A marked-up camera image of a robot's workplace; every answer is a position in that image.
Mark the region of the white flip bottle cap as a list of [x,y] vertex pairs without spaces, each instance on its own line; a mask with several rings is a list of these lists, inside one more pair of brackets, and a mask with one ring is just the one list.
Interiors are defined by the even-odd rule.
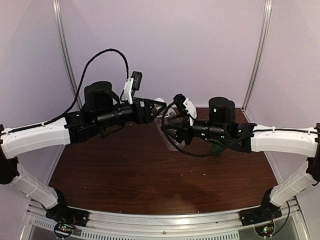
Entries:
[[159,110],[163,107],[163,103],[165,103],[164,99],[161,97],[156,98],[155,100],[154,107],[156,110]]

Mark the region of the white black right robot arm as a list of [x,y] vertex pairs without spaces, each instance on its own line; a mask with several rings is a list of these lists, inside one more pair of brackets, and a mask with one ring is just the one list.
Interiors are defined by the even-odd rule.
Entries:
[[284,182],[267,190],[256,210],[259,220],[268,220],[289,199],[315,186],[320,181],[320,127],[281,128],[256,123],[237,123],[235,103],[225,97],[208,101],[208,119],[197,117],[191,100],[177,94],[171,104],[156,99],[146,104],[148,118],[161,117],[161,130],[165,138],[181,153],[177,143],[189,145],[200,138],[218,145],[212,156],[227,149],[242,153],[280,152],[307,157],[298,170]]

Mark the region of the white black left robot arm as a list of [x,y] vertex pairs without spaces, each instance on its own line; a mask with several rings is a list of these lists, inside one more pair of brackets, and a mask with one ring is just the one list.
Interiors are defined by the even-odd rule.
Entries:
[[80,111],[70,112],[51,123],[38,123],[0,129],[0,183],[16,186],[27,197],[51,210],[61,222],[72,218],[63,194],[29,174],[18,155],[52,146],[72,145],[100,135],[109,136],[107,128],[125,127],[126,123],[149,124],[166,108],[160,99],[132,97],[132,84],[125,83],[125,101],[112,90],[108,81],[94,82],[84,88],[85,103]]

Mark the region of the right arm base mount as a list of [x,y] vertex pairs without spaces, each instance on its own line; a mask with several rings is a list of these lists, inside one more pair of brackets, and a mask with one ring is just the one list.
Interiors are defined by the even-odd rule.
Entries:
[[271,191],[268,189],[261,201],[260,206],[239,212],[242,226],[255,225],[254,230],[259,237],[271,237],[275,233],[275,218],[282,216],[279,206],[271,203]]

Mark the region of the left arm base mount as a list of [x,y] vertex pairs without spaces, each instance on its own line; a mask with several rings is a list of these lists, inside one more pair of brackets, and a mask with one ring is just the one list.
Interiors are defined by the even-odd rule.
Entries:
[[76,226],[87,226],[90,213],[87,210],[69,207],[63,193],[57,188],[54,190],[57,194],[57,205],[52,208],[43,206],[43,209],[46,211],[45,216],[56,222],[53,228],[55,236],[65,240],[73,234]]

